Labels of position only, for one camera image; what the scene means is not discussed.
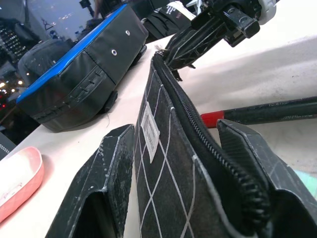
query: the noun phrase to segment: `zipper teeth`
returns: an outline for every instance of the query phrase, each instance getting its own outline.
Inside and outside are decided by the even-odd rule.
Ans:
[[[229,172],[236,178],[238,183],[241,185],[241,190],[243,193],[243,203],[242,211],[244,213],[244,218],[247,222],[251,222],[253,228],[263,227],[269,219],[269,203],[268,197],[263,193],[260,187],[253,182],[252,178],[246,174],[244,171],[241,171],[238,168],[235,168],[234,165],[230,164],[225,158],[222,157],[221,153],[218,152],[203,135],[199,125],[196,123],[191,110],[188,107],[188,99],[184,98],[173,85],[169,77],[166,77],[170,85],[173,87],[174,91],[177,94],[180,103],[185,110],[185,113],[190,121],[190,124],[193,126],[196,134],[198,135],[200,141],[207,147],[211,154],[227,169]]]

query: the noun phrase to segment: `black pouch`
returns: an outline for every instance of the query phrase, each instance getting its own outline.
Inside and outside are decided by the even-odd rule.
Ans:
[[[54,132],[86,123],[102,109],[147,36],[124,4],[37,79],[17,99],[18,107]]]
[[[219,123],[225,149],[156,53],[135,133],[142,237],[315,237],[317,204],[296,174],[272,169],[286,165],[264,140]]]

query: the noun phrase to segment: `white grid pattern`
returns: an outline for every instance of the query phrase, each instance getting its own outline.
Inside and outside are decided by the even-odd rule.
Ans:
[[[151,82],[150,82],[149,91],[151,90],[151,85],[152,85],[152,80],[153,80],[154,73],[153,73],[153,75],[152,75],[152,77],[151,77]],[[159,91],[158,91],[158,99],[157,99],[157,103],[156,103],[156,107],[155,107],[154,116],[155,116],[155,114],[156,114],[156,112],[157,112],[158,102],[159,102],[159,95],[160,95],[160,91],[161,91],[162,87],[163,87],[163,85],[160,86]],[[147,89],[145,89],[145,100],[147,101],[147,99],[148,99],[148,94],[147,94]],[[162,152],[163,152],[163,154],[164,154],[164,161],[163,161],[163,163],[162,163],[161,170],[160,170],[160,173],[159,173],[157,182],[156,182],[156,184],[155,184],[155,187],[154,187],[154,189],[153,189],[153,192],[151,192],[150,187],[149,187],[148,178],[147,178],[147,175],[146,175],[146,170],[145,170],[144,161],[143,161],[143,155],[144,155],[144,152],[145,152],[146,144],[145,144],[145,146],[144,146],[143,149],[141,148],[141,139],[140,139],[140,130],[141,130],[141,128],[140,128],[139,122],[140,122],[140,119],[141,119],[142,117],[138,118],[138,130],[139,130],[139,131],[138,131],[138,138],[137,138],[136,144],[139,143],[140,154],[141,154],[141,161],[140,161],[139,168],[138,168],[138,174],[137,174],[136,183],[138,184],[138,179],[139,179],[139,174],[140,174],[140,168],[141,168],[141,166],[142,166],[143,171],[144,171],[146,186],[147,186],[147,189],[148,189],[148,192],[149,192],[149,195],[150,195],[149,201],[148,201],[148,203],[147,203],[147,205],[146,205],[146,208],[145,208],[145,210],[144,210],[143,217],[142,217],[142,220],[141,220],[141,221],[140,221],[140,216],[139,216],[141,236],[142,236],[142,230],[141,230],[141,229],[142,229],[142,226],[143,226],[145,214],[146,214],[146,212],[147,212],[147,209],[148,209],[149,205],[152,204],[153,210],[154,210],[154,214],[155,214],[155,217],[156,217],[156,221],[157,221],[157,226],[158,226],[159,235],[160,235],[160,238],[162,238],[161,228],[160,228],[160,224],[159,224],[159,218],[158,218],[157,211],[156,211],[156,207],[155,207],[155,204],[154,204],[154,201],[153,201],[153,196],[154,196],[154,193],[155,193],[155,191],[156,191],[156,188],[157,188],[157,186],[158,186],[158,184],[159,184],[159,181],[160,181],[160,178],[161,178],[161,175],[162,175],[162,172],[163,172],[163,168],[164,168],[164,166],[165,166],[165,164],[166,164],[167,167],[168,167],[169,173],[170,173],[170,175],[171,175],[171,177],[172,177],[172,180],[173,180],[173,183],[174,183],[174,185],[175,185],[175,188],[176,188],[176,190],[177,190],[177,194],[178,194],[178,196],[179,196],[179,199],[180,199],[180,202],[181,202],[183,211],[184,211],[184,215],[185,215],[185,217],[186,217],[185,226],[184,226],[184,228],[183,228],[183,231],[182,231],[182,233],[181,233],[180,238],[184,238],[184,236],[185,236],[185,234],[186,234],[186,231],[187,231],[187,228],[189,228],[189,231],[190,231],[190,234],[191,234],[192,238],[195,237],[195,236],[194,236],[194,233],[193,233],[193,230],[192,230],[192,227],[191,227],[191,224],[190,224],[190,218],[191,218],[191,215],[192,215],[192,213],[193,213],[194,203],[195,203],[195,195],[196,195],[196,180],[195,180],[195,170],[196,170],[196,168],[195,168],[195,163],[193,163],[193,197],[192,197],[192,202],[191,202],[190,210],[189,210],[189,212],[187,213],[186,208],[185,208],[185,205],[184,205],[184,201],[183,201],[183,198],[182,198],[182,195],[181,195],[181,192],[180,192],[180,190],[179,190],[179,187],[178,187],[178,184],[177,184],[177,182],[176,182],[175,176],[174,176],[174,174],[173,174],[173,171],[172,171],[172,169],[171,169],[171,167],[170,167],[170,164],[169,164],[169,162],[168,162],[168,159],[167,159],[167,153],[168,153],[169,142],[170,142],[171,112],[172,112],[172,110],[174,110],[174,109],[175,109],[175,108],[172,107],[172,108],[170,109],[170,114],[169,114],[168,141],[167,141],[166,150],[164,150],[163,145],[162,145],[162,143],[161,143],[161,140],[159,140],[160,148],[161,148],[161,150],[162,150]]]

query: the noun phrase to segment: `barcode sticker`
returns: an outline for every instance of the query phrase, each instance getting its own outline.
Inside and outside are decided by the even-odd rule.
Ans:
[[[155,152],[158,148],[160,132],[155,122],[155,119],[152,115],[149,102],[147,102],[145,106],[145,111],[141,121],[141,127],[143,129],[145,143],[147,145],[148,152],[150,155],[150,163],[152,163]]]

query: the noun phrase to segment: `white table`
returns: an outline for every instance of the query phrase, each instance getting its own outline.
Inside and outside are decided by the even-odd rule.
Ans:
[[[260,33],[235,48],[220,42],[194,65],[180,71],[180,84],[200,113],[316,96],[317,33],[311,22],[317,2],[279,2],[277,15]],[[43,126],[12,154],[36,146],[43,155],[45,177],[39,190],[0,224],[1,238],[42,238],[46,235],[76,172],[112,129],[135,123],[155,45],[128,71],[118,87],[119,97],[106,115],[71,131],[52,133]],[[317,174],[317,119],[251,126],[274,152],[297,170]],[[218,139],[215,129],[211,133]],[[132,180],[125,237],[138,238],[139,218],[135,178]]]

